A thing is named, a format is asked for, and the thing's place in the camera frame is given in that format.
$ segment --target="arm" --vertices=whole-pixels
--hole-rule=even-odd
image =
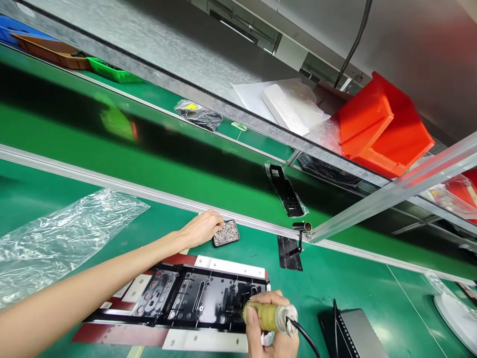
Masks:
[[[5,357],[34,357],[80,323],[125,284],[181,250],[200,245],[224,226],[208,210],[184,228],[51,285],[0,312]]]

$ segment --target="black metal bracket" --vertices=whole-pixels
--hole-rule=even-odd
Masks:
[[[295,254],[301,254],[302,253],[302,238],[303,238],[303,232],[310,232],[312,230],[312,225],[308,222],[298,222],[298,223],[293,223],[292,225],[293,230],[297,230],[299,232],[299,239],[298,239],[298,247],[296,249],[291,250],[288,253],[288,256],[293,256]]]
[[[302,253],[302,236],[303,236],[303,230],[300,230],[299,233],[299,240],[298,240],[298,247],[296,249],[293,249],[288,253],[288,256],[293,256],[295,254],[301,254]]]

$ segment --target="hand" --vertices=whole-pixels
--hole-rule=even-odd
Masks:
[[[282,291],[263,292],[252,296],[252,302],[271,303],[288,306],[290,301],[283,297]],[[260,336],[262,331],[258,323],[257,311],[252,307],[247,307],[247,340],[248,358],[296,358],[300,340],[298,332],[295,331],[293,338],[283,333],[275,333],[273,344],[263,347]]]
[[[212,239],[224,227],[224,219],[217,211],[207,210],[193,218],[177,232],[182,249],[191,249]]]

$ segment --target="power cord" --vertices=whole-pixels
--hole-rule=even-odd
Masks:
[[[293,326],[296,327],[296,329],[302,334],[302,336],[305,337],[305,339],[308,341],[308,343],[312,347],[313,351],[317,355],[317,358],[319,358],[318,348],[316,347],[316,345],[314,344],[313,340],[308,335],[308,333],[305,331],[305,329],[297,321],[294,321],[294,320],[290,319],[289,317],[287,317],[287,321],[290,321],[290,323]]]
[[[353,57],[353,54],[359,45],[361,36],[363,35],[366,24],[368,23],[369,12],[371,11],[372,4],[373,4],[373,0],[366,0],[366,5],[364,6],[364,14],[363,14],[363,18],[361,19],[361,25],[359,26],[358,35],[356,36],[356,40],[354,40],[353,46],[351,47],[351,50],[349,51],[348,57],[346,57],[346,60],[344,60],[343,66],[341,66],[341,70],[339,71],[338,78],[336,79],[336,82],[334,83],[334,88],[338,86],[339,80],[341,79],[341,77],[343,77],[344,70],[346,70],[346,67],[349,64],[351,57]]]
[[[338,312],[338,307],[336,305],[336,299],[334,298],[333,299],[333,320],[334,320],[334,343],[336,345],[336,358],[338,358],[338,330],[337,330],[337,326],[338,326],[338,320],[336,319],[337,318],[337,312]]]

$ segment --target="white foam block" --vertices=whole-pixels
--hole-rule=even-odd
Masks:
[[[262,99],[278,124],[300,136],[308,134],[308,128],[303,124],[280,86],[271,85],[266,88]]]

